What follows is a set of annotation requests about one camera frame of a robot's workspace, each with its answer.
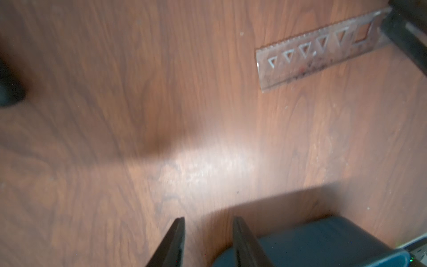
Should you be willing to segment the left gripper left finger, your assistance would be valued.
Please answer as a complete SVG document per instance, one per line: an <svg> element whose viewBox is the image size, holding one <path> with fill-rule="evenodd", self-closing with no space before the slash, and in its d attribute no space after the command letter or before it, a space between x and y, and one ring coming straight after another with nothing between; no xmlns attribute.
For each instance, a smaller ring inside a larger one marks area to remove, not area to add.
<svg viewBox="0 0 427 267"><path fill-rule="evenodd" d="M185 218L176 218L146 267L182 267Z"/></svg>

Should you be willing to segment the clear stencil ruler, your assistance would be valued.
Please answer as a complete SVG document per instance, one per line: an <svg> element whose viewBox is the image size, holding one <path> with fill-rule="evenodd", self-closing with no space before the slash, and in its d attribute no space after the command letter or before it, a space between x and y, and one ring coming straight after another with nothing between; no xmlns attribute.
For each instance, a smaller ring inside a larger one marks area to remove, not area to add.
<svg viewBox="0 0 427 267"><path fill-rule="evenodd" d="M261 91L320 72L389 44L381 33L389 7L288 38L256 50Z"/></svg>

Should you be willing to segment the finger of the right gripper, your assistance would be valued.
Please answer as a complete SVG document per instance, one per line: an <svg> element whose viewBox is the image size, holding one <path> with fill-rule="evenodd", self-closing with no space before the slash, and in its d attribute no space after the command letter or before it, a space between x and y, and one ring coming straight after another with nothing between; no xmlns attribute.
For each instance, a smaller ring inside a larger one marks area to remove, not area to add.
<svg viewBox="0 0 427 267"><path fill-rule="evenodd" d="M389 1L390 13L380 29L425 75L427 74L427 2Z"/></svg>

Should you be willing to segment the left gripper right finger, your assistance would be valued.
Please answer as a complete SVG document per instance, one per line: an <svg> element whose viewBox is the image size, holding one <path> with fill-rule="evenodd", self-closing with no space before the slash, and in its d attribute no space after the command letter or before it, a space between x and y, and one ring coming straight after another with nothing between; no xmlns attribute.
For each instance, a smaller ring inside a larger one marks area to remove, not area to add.
<svg viewBox="0 0 427 267"><path fill-rule="evenodd" d="M256 236L245 220L236 216L232 222L232 239L237 267L273 267Z"/></svg>

